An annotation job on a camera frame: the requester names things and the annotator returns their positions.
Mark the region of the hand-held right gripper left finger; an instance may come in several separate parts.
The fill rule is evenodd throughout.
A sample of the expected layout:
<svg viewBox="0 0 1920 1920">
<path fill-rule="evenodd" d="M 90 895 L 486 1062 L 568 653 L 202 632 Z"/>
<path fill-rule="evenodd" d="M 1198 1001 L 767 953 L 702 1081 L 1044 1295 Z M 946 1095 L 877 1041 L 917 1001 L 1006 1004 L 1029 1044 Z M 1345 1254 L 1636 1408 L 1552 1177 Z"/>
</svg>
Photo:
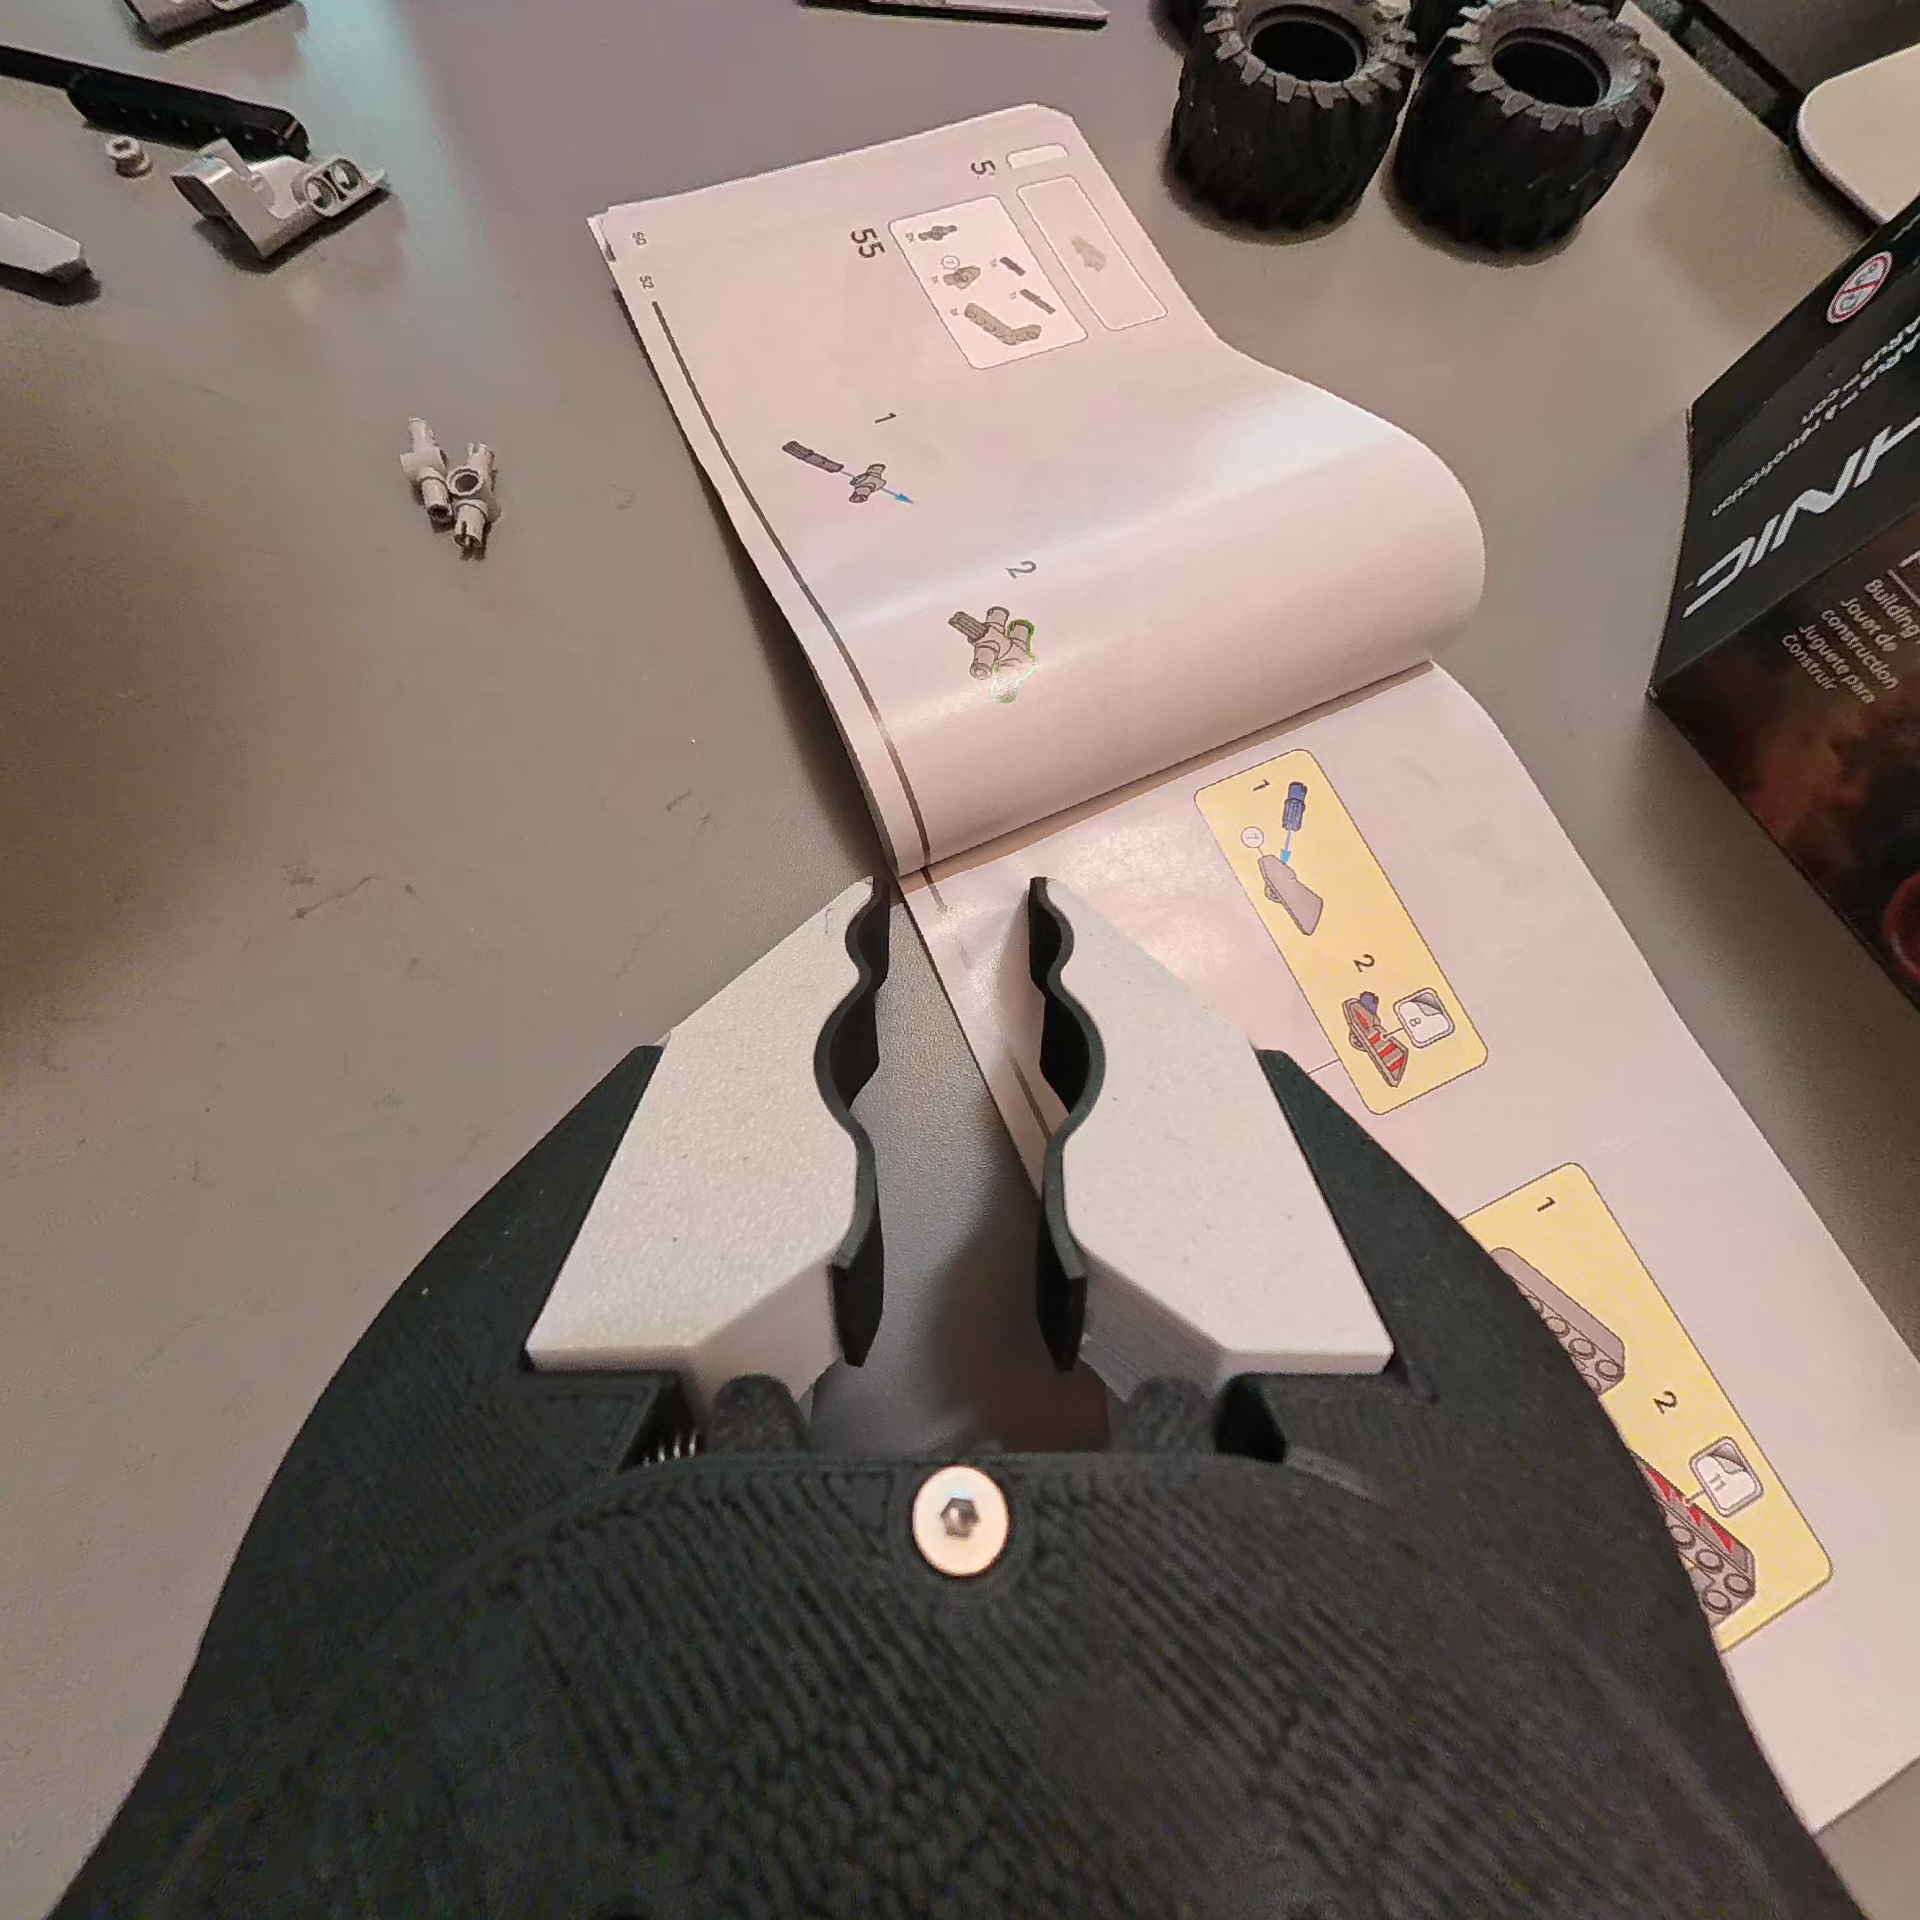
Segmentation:
<svg viewBox="0 0 1920 1920">
<path fill-rule="evenodd" d="M 661 1044 L 526 1351 L 542 1372 L 767 1376 L 869 1358 L 881 1312 L 873 1140 L 889 902 L 860 879 Z"/>
</svg>

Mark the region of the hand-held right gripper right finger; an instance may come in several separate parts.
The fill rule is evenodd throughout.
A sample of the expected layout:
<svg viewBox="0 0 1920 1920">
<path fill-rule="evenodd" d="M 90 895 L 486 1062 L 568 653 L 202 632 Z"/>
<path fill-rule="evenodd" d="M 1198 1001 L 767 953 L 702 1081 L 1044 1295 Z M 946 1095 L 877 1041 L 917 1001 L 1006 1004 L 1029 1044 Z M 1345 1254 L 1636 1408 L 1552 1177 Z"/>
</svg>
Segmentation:
<svg viewBox="0 0 1920 1920">
<path fill-rule="evenodd" d="M 1252 1041 L 1058 879 L 1029 884 L 1025 949 L 1063 1106 L 1038 1248 L 1054 1364 L 1121 1401 L 1380 1373 L 1390 1332 Z"/>
</svg>

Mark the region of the instruction booklet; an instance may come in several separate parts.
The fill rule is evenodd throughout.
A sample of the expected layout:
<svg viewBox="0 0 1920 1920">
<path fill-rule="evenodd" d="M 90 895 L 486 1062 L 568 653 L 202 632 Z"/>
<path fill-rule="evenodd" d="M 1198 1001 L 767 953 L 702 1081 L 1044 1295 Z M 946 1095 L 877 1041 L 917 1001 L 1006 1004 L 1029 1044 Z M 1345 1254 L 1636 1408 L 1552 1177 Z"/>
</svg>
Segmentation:
<svg viewBox="0 0 1920 1920">
<path fill-rule="evenodd" d="M 1914 1762 L 1914 1358 L 1433 663 L 1416 439 L 1228 348 L 1063 111 L 591 217 L 831 703 L 1030 1181 L 1032 878 L 1279 1048 L 1495 1254 L 1823 1829 Z"/>
</svg>

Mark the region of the grey pin connector assembly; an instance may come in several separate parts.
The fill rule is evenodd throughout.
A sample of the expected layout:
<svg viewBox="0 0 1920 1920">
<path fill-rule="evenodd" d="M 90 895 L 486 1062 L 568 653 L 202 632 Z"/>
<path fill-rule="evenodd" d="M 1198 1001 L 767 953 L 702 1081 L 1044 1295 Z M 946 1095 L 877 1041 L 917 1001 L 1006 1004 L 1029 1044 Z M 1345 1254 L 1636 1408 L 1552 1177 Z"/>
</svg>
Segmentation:
<svg viewBox="0 0 1920 1920">
<path fill-rule="evenodd" d="M 488 530 L 497 516 L 496 450 L 472 440 L 453 462 L 426 421 L 408 415 L 406 446 L 398 465 L 429 524 L 449 533 L 464 560 L 480 560 L 488 550 Z"/>
</svg>

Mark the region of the black cardboard box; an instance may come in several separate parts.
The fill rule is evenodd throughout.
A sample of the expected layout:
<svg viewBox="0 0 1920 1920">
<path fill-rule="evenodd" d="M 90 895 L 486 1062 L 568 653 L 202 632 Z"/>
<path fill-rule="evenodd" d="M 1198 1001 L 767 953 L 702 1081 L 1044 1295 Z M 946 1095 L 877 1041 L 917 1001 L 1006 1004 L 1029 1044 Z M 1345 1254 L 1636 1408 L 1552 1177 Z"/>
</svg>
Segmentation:
<svg viewBox="0 0 1920 1920">
<path fill-rule="evenodd" d="M 1686 414 L 1647 696 L 1918 999 L 1918 206 Z"/>
</svg>

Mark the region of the black rubber tire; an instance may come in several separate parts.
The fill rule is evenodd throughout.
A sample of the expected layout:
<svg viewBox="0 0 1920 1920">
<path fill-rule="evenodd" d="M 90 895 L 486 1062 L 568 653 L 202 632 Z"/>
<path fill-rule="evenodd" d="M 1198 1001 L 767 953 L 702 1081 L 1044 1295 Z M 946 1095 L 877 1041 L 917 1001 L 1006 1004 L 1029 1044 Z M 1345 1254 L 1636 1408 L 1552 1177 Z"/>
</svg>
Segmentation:
<svg viewBox="0 0 1920 1920">
<path fill-rule="evenodd" d="M 1406 5 L 1168 5 L 1183 72 L 1169 170 L 1261 231 L 1341 217 L 1374 181 L 1416 76 Z"/>
<path fill-rule="evenodd" d="M 1423 71 L 1391 185 L 1428 229 L 1532 254 L 1569 233 L 1641 144 L 1664 95 L 1617 5 L 1422 1 Z"/>
</svg>

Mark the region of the grey panel part with holes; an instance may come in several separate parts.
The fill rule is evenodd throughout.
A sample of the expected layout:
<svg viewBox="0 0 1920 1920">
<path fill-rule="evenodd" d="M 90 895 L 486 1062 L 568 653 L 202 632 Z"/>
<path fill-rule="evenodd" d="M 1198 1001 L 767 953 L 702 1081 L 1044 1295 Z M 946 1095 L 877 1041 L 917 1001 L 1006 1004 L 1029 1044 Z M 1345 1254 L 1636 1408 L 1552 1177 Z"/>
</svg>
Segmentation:
<svg viewBox="0 0 1920 1920">
<path fill-rule="evenodd" d="M 205 144 L 170 170 L 170 181 L 192 209 L 229 225 L 261 261 L 340 222 L 388 186 L 384 170 L 344 156 L 248 159 L 229 140 Z"/>
</svg>

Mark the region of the long black beam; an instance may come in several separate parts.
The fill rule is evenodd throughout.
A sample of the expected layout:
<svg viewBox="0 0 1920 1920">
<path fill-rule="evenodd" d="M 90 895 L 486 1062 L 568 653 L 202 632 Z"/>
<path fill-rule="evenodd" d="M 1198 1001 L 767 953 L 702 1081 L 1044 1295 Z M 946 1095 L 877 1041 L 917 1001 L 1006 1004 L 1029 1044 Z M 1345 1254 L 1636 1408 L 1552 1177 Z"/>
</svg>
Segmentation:
<svg viewBox="0 0 1920 1920">
<path fill-rule="evenodd" d="M 7 44 L 2 76 L 62 90 L 102 133 L 190 150 L 224 140 L 248 159 L 311 153 L 308 133 L 288 108 Z"/>
</svg>

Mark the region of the white rounded object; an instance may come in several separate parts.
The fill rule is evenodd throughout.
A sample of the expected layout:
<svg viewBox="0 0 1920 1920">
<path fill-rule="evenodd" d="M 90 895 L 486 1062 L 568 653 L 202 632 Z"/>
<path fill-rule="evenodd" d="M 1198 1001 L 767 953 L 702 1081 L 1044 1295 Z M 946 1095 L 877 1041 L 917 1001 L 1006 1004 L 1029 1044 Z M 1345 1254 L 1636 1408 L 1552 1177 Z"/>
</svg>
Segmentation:
<svg viewBox="0 0 1920 1920">
<path fill-rule="evenodd" d="M 1918 197 L 1918 46 L 1816 82 L 1792 140 L 1812 176 L 1872 225 Z"/>
</svg>

